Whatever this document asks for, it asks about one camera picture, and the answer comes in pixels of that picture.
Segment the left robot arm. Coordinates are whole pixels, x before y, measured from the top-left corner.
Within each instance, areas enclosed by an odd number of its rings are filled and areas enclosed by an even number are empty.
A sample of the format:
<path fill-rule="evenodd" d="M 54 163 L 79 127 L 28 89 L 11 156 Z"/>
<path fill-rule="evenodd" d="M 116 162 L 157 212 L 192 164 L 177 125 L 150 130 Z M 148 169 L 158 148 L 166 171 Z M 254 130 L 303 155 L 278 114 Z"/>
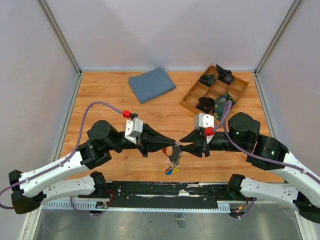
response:
<path fill-rule="evenodd" d="M 29 172 L 14 170 L 9 173 L 12 185 L 11 202 L 16 214 L 32 212 L 52 200 L 77 196 L 103 198 L 112 195 L 101 172 L 69 180 L 77 173 L 93 170 L 109 160 L 111 152 L 137 149 L 143 157 L 176 144 L 143 123 L 139 118 L 126 122 L 126 130 L 118 131 L 106 120 L 97 121 L 87 131 L 88 140 L 74 151 L 50 164 Z"/>

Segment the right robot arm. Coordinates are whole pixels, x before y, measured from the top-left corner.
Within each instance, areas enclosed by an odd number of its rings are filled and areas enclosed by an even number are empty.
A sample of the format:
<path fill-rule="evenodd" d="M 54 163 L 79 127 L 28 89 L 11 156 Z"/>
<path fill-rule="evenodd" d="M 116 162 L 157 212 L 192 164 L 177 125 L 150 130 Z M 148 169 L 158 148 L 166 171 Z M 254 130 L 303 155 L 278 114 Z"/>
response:
<path fill-rule="evenodd" d="M 300 216 L 320 222 L 320 178 L 305 167 L 277 139 L 260 134 L 260 122 L 248 114 L 233 115 L 225 131 L 215 131 L 213 117 L 200 113 L 194 130 L 180 139 L 181 150 L 196 157 L 208 157 L 212 151 L 242 152 L 252 166 L 274 173 L 289 186 L 265 183 L 233 174 L 226 186 L 232 200 L 256 199 L 275 202 L 297 211 Z"/>

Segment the metal key organizer red handle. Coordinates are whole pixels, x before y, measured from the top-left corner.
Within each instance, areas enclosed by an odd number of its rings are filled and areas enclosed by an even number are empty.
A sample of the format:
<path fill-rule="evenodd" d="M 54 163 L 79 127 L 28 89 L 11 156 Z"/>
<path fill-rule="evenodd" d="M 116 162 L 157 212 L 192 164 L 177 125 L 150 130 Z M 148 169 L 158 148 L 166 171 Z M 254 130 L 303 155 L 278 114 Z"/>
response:
<path fill-rule="evenodd" d="M 166 155 L 166 161 L 170 161 L 170 164 L 165 169 L 164 174 L 166 176 L 170 176 L 172 174 L 178 173 L 180 170 L 180 160 L 182 157 L 182 150 L 179 143 L 175 142 L 175 144 L 171 146 L 171 152 L 168 152 L 168 147 L 163 148 L 161 151 Z"/>

